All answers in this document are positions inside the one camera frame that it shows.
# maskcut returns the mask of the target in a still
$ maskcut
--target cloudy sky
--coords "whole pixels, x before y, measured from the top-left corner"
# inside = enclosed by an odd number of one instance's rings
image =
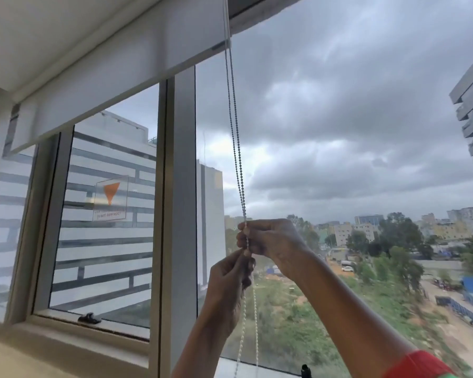
[[[473,0],[302,0],[233,37],[248,215],[314,223],[473,206],[448,94],[473,63]],[[197,152],[241,214],[224,54],[197,66]],[[110,109],[155,136],[158,87]]]

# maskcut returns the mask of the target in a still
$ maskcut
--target red sleeve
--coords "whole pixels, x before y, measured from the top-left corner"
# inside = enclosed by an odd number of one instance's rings
[[[442,361],[424,350],[405,356],[384,374],[383,378],[438,378],[454,372]]]

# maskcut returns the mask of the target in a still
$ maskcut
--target glass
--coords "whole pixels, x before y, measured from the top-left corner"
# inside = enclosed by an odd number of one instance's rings
[[[473,327],[435,296],[473,311],[450,290],[473,274],[473,219],[446,219],[447,211],[473,210],[473,165],[448,98],[472,63],[473,0],[301,0],[233,36],[248,215],[290,215],[354,292],[459,376],[473,368]],[[198,228],[201,307],[207,271],[235,249],[242,211],[224,53],[196,71],[197,156],[222,178],[214,214],[198,205],[211,231]],[[416,241],[394,236],[401,223]],[[400,262],[416,272],[410,284],[395,277],[403,252]],[[312,376],[349,377],[311,305],[271,260],[257,260],[255,289],[261,366],[299,375],[305,363]],[[246,305],[241,359],[253,364],[251,291]],[[237,358],[241,327],[223,357]]]
[[[7,305],[36,146],[0,161],[0,307]]]
[[[50,308],[149,327],[158,98],[75,125]]]

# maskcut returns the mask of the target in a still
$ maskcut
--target orange triangle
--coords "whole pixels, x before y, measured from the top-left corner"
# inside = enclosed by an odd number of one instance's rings
[[[119,185],[121,183],[113,183],[113,184],[107,184],[103,186],[103,192],[105,192],[105,196],[107,196],[107,200],[109,202],[109,205],[112,203],[112,199],[114,198],[114,195],[117,192],[117,189],[119,188]]]

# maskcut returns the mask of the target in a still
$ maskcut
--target person's right hand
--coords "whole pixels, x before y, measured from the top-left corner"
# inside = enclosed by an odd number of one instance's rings
[[[292,222],[288,219],[251,220],[238,225],[237,246],[247,248],[273,260],[285,277],[296,279],[295,259],[300,253],[311,253]]]

